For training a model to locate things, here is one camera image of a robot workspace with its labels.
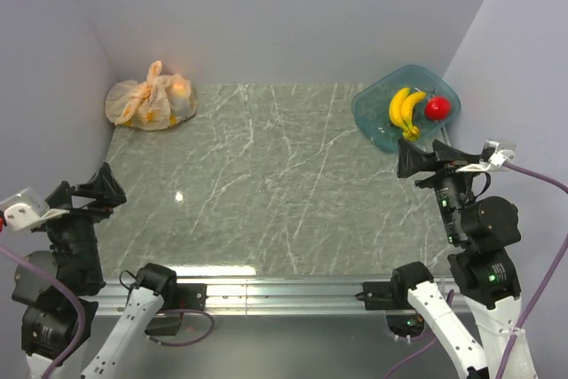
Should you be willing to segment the translucent printed plastic bag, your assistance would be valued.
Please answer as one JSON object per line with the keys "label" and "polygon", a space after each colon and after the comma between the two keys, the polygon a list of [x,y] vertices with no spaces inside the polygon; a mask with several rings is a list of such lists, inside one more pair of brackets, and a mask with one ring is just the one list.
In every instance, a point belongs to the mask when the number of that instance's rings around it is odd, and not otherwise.
{"label": "translucent printed plastic bag", "polygon": [[166,130],[192,118],[197,105],[192,83],[180,74],[164,75],[156,60],[145,81],[122,81],[109,90],[105,114],[114,126]]}

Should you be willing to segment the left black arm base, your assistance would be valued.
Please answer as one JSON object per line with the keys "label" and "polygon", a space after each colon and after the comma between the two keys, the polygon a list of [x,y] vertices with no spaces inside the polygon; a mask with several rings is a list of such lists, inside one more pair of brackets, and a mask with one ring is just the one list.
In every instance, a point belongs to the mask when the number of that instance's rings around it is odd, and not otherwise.
{"label": "left black arm base", "polygon": [[[204,283],[182,283],[177,285],[176,294],[165,303],[163,310],[190,309],[203,312],[207,297]],[[151,337],[175,336],[182,327],[184,313],[156,315],[146,327],[145,333]]]}

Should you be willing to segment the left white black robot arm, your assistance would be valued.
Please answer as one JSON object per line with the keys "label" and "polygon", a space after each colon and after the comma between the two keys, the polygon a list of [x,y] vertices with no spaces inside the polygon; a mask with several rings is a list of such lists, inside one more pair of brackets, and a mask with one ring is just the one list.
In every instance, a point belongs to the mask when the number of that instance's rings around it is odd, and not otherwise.
{"label": "left white black robot arm", "polygon": [[99,308],[93,298],[106,285],[94,226],[125,202],[108,163],[85,184],[61,182],[46,199],[27,188],[2,202],[1,218],[11,232],[45,233],[51,243],[15,260],[12,299],[26,307],[21,349],[31,377],[122,377],[128,352],[153,317],[178,301],[175,271],[156,264],[140,268],[120,319],[93,360],[83,364]]}

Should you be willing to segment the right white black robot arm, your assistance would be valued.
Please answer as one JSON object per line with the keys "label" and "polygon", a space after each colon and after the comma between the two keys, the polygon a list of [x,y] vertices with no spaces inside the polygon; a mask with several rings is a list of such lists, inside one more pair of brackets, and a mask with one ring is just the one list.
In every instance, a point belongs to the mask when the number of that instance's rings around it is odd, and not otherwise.
{"label": "right white black robot arm", "polygon": [[448,242],[459,251],[450,271],[480,335],[475,339],[441,295],[428,268],[414,262],[395,269],[390,295],[426,320],[460,378],[535,378],[537,372],[522,328],[516,268],[506,252],[520,242],[517,207],[499,196],[474,194],[473,180],[515,157],[514,146],[488,141],[480,154],[466,154],[438,140],[425,152],[398,141],[399,178],[428,173],[415,181],[434,191]]}

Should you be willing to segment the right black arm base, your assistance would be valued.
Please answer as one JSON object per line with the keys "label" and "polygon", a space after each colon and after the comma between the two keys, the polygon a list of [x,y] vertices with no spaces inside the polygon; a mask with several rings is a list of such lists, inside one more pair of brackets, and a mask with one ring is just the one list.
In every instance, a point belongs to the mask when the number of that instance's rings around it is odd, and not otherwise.
{"label": "right black arm base", "polygon": [[381,311],[385,314],[388,332],[395,339],[408,342],[418,339],[425,331],[425,322],[416,312],[411,312],[410,305],[403,303],[396,296],[389,281],[365,281],[362,290],[354,296],[366,311]]}

